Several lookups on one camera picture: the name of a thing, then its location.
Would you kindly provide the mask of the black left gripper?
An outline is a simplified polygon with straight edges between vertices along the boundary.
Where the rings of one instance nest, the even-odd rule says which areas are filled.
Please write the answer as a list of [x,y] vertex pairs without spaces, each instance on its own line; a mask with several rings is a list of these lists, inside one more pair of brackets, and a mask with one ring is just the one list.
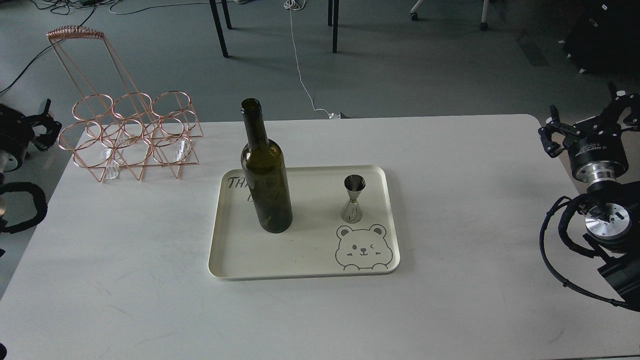
[[[50,113],[51,100],[46,98],[42,112],[27,117],[7,105],[0,105],[0,150],[2,168],[23,166],[31,142],[37,150],[50,150],[57,143],[62,124]],[[35,132],[35,128],[44,132]]]

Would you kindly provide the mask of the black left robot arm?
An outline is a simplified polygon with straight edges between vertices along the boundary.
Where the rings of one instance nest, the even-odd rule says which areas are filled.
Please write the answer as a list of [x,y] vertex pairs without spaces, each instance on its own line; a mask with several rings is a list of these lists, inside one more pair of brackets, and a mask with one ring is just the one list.
[[51,100],[46,98],[39,112],[26,115],[13,107],[1,105],[1,233],[17,234],[38,226],[48,214],[46,191],[30,181],[9,181],[7,173],[18,171],[31,159],[30,148],[41,153],[42,176],[53,177],[53,164],[60,159],[54,148],[62,132],[55,120]]

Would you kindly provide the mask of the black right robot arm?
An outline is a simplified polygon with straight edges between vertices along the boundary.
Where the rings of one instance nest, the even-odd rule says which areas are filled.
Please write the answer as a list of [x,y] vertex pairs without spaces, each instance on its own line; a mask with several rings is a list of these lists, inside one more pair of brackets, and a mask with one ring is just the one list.
[[[639,95],[608,85],[611,101],[601,114],[572,125],[560,120],[555,105],[538,129],[544,152],[557,158],[567,152],[571,175],[587,189],[574,198],[558,198],[539,231],[541,256],[551,275],[563,287],[612,306],[638,312],[640,303],[639,182],[618,181],[629,170],[622,142],[625,132],[639,130]],[[564,277],[546,255],[546,231],[551,218],[562,211],[558,237],[574,253],[601,258],[599,275],[617,292],[619,300],[583,289]]]

